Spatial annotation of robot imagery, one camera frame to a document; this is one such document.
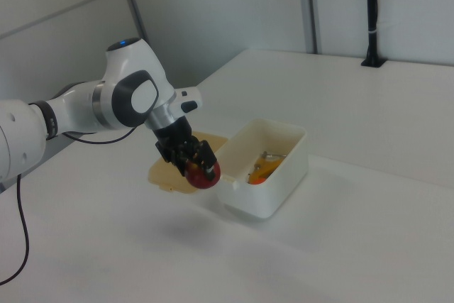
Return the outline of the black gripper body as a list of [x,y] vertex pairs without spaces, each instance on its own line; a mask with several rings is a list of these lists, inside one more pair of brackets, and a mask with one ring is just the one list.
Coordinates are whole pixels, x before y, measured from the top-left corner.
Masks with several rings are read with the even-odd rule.
[[154,131],[155,144],[165,162],[175,162],[187,156],[192,140],[192,128],[186,118],[179,118],[165,128]]

